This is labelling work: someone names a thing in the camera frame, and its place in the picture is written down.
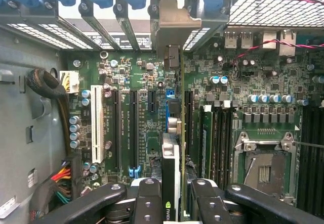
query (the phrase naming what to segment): white pci slot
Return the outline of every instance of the white pci slot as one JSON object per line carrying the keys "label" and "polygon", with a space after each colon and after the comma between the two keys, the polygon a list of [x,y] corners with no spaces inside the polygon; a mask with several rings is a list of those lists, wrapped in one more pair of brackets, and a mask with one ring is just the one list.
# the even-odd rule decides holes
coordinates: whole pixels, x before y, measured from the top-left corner
{"label": "white pci slot", "polygon": [[104,159],[102,86],[91,86],[91,135],[92,163],[101,163]]}

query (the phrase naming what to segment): white label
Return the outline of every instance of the white label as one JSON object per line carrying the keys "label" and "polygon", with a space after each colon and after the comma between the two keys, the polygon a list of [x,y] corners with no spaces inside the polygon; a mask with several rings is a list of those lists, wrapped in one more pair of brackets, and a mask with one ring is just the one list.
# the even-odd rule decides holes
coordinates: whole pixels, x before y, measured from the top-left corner
{"label": "white label", "polygon": [[20,204],[16,202],[16,196],[12,197],[5,204],[0,207],[0,219],[6,218],[13,212]]}
{"label": "white label", "polygon": [[34,170],[30,175],[28,175],[28,187],[31,188],[38,183],[37,170]]}

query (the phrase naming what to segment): blue pcie slot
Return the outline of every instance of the blue pcie slot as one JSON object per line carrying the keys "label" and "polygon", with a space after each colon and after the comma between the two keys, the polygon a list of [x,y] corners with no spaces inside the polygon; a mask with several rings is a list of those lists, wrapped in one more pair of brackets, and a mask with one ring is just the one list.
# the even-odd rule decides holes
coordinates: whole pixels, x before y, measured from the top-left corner
{"label": "blue pcie slot", "polygon": [[[174,89],[167,89],[167,92],[166,92],[167,100],[168,99],[174,99],[174,97],[175,97]],[[168,118],[169,117],[170,117],[170,113],[169,113],[169,109],[168,109],[168,103],[166,102],[166,132],[167,132],[167,129],[168,129]]]}

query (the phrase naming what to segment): screw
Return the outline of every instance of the screw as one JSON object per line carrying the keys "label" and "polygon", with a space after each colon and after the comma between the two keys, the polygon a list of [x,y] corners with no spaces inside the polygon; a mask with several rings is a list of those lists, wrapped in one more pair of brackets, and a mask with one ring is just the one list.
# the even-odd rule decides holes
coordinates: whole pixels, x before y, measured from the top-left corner
{"label": "screw", "polygon": [[205,183],[204,180],[197,180],[197,184],[199,184],[199,185],[205,185],[206,183]]}
{"label": "screw", "polygon": [[81,3],[80,6],[81,6],[81,8],[82,8],[83,10],[88,10],[88,6],[87,6],[87,4],[85,4],[85,3]]}
{"label": "screw", "polygon": [[145,183],[146,183],[147,185],[151,185],[151,184],[153,184],[154,182],[153,182],[153,180],[146,180]]}
{"label": "screw", "polygon": [[14,3],[13,1],[9,1],[9,2],[8,2],[8,5],[9,5],[11,8],[13,8],[13,9],[17,9],[17,8],[18,8],[17,4]]}
{"label": "screw", "polygon": [[112,190],[119,190],[120,186],[119,185],[113,185],[113,186],[111,186],[111,189]]}
{"label": "screw", "polygon": [[117,4],[117,10],[121,12],[123,10],[123,6],[121,4]]}
{"label": "screw", "polygon": [[73,61],[73,66],[80,67],[80,65],[81,65],[81,61],[79,61],[79,60]]}
{"label": "screw", "polygon": [[240,191],[241,187],[238,185],[232,185],[232,189],[234,189],[235,191]]}
{"label": "screw", "polygon": [[222,8],[219,10],[219,12],[220,12],[221,14],[226,13],[226,11],[227,11],[227,7],[222,7]]}
{"label": "screw", "polygon": [[49,2],[44,2],[44,6],[49,10],[53,8],[52,4],[50,4]]}

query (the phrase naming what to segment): motherboard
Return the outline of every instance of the motherboard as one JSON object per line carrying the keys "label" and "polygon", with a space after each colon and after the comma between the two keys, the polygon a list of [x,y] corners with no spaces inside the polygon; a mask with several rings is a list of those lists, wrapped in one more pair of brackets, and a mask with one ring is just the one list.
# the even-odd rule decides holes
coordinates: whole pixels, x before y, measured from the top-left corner
{"label": "motherboard", "polygon": [[183,154],[197,177],[222,189],[244,183],[295,204],[299,147],[293,143],[301,137],[303,106],[320,104],[324,53],[296,48],[295,56],[283,57],[257,49],[238,59],[246,49],[213,37],[184,54],[180,72],[165,68],[156,53],[66,54],[68,70],[79,77],[78,92],[69,94],[70,139],[82,154],[83,185],[151,177],[170,128],[169,102],[181,99]]}

